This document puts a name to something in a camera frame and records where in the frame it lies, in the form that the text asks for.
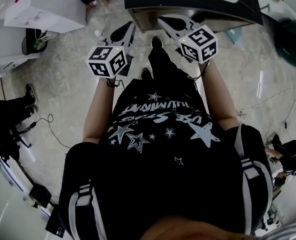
star print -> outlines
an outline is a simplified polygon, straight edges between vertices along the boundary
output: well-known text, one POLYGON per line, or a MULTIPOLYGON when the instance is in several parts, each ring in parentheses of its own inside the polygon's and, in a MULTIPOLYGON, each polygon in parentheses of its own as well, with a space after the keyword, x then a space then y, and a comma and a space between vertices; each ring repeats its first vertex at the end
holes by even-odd
POLYGON ((129 124, 127 126, 124 126, 124 127, 118 126, 118 130, 114 134, 112 134, 109 137, 109 139, 113 138, 114 136, 118 136, 118 142, 119 142, 119 144, 121 144, 123 135, 126 132, 132 132, 132 131, 134 131, 133 129, 129 128, 129 126, 130 126, 129 124))
POLYGON ((168 136, 168 138, 170 139, 172 136, 176 135, 174 132, 173 132, 173 128, 171 129, 166 129, 166 133, 164 134, 166 136, 168 136))
POLYGON ((136 148, 136 150, 140 153, 142 153, 143 144, 150 143, 149 141, 147 141, 142 137, 143 133, 140 133, 138 135, 132 135, 127 133, 127 136, 131 140, 130 144, 128 145, 128 149, 136 148))
POLYGON ((211 122, 207 123, 204 127, 194 125, 194 124, 192 124, 190 122, 188 124, 195 131, 195 134, 190 138, 191 140, 202 139, 202 141, 204 142, 204 144, 208 148, 211 147, 211 140, 214 141, 214 142, 219 142, 220 141, 219 138, 217 138, 216 136, 214 136, 211 133, 211 129, 212 129, 212 123, 211 122))
POLYGON ((161 96, 158 96, 156 92, 148 95, 150 96, 149 100, 155 100, 156 102, 158 101, 158 98, 161 98, 161 96))
POLYGON ((107 130, 107 132, 109 133, 111 130, 113 130, 113 128, 114 128, 114 126, 111 126, 111 127, 107 130))
POLYGON ((176 157, 174 157, 174 160, 175 160, 175 162, 177 162, 180 166, 183 165, 183 163, 182 163, 182 158, 176 158, 176 157))

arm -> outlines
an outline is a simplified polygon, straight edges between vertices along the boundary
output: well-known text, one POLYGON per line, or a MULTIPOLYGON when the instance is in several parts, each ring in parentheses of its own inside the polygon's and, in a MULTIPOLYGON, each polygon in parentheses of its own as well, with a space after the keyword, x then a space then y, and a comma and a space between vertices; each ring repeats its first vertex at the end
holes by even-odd
POLYGON ((114 88, 107 85, 106 79, 99 79, 83 129, 83 142, 99 143, 107 130, 112 113, 114 88))
MULTIPOLYGON (((203 71, 203 65, 199 65, 199 68, 203 71)), ((225 131, 239 126, 231 95, 213 61, 210 62, 202 81, 211 117, 225 131)))

concrete floor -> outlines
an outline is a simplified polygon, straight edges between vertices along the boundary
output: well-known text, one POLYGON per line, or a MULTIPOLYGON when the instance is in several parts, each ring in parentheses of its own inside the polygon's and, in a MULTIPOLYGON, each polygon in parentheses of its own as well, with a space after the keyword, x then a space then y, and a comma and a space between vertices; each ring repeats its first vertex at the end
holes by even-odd
MULTIPOLYGON (((80 142, 98 81, 85 64, 90 48, 99 41, 94 31, 107 32, 130 20, 123 0, 111 0, 108 7, 89 9, 87 27, 60 34, 49 42, 38 59, 23 64, 3 78, 7 100, 24 95, 27 83, 32 83, 36 89, 39 111, 23 124, 26 126, 52 114, 52 129, 60 141, 70 147, 80 142)), ((219 33, 220 49, 214 59, 236 109, 241 111, 241 120, 257 128, 264 143, 274 132, 280 134, 283 142, 296 139, 296 68, 278 58, 267 28, 250 25, 242 31, 243 38, 238 45, 233 45, 224 33, 219 33), (260 72, 263 74, 261 95, 257 93, 260 72), (289 134, 284 128, 285 120, 289 134)), ((155 35, 163 39, 165 50, 178 67, 192 77, 198 75, 197 63, 189 64, 180 57, 165 32, 157 30, 140 34, 137 30, 129 52, 134 56, 129 75, 119 77, 125 85, 138 78, 141 69, 150 67, 150 41, 155 35)), ((121 87, 116 89, 114 103, 122 90, 121 87)), ((31 152, 21 151, 21 163, 35 182, 48 188, 56 203, 68 148, 58 143, 43 120, 25 137, 33 146, 31 152)))

fiducial marker cube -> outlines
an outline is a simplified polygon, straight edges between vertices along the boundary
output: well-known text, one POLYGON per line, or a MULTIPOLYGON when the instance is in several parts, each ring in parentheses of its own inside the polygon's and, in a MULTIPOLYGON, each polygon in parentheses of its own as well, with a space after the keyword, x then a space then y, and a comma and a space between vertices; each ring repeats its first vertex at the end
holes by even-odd
POLYGON ((180 38, 182 54, 200 64, 218 54, 218 37, 206 25, 180 38))
POLYGON ((127 60, 122 46, 94 46, 86 63, 94 75, 112 79, 127 65, 127 60))

black t-shirt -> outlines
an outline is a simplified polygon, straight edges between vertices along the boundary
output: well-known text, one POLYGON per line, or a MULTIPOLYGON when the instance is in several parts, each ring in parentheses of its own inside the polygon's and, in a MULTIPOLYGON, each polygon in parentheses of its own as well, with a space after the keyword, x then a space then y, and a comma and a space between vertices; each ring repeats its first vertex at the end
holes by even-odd
MULTIPOLYGON (((69 230, 70 196, 90 178, 109 240, 139 239, 165 216, 243 233, 243 170, 234 149, 237 128, 225 132, 207 115, 198 93, 151 83, 132 81, 100 143, 81 143, 67 154, 60 195, 63 223, 69 230)), ((242 142, 245 153, 269 168, 257 130, 244 125, 242 142)), ((251 196, 255 225, 266 210, 265 182, 257 184, 251 196)))

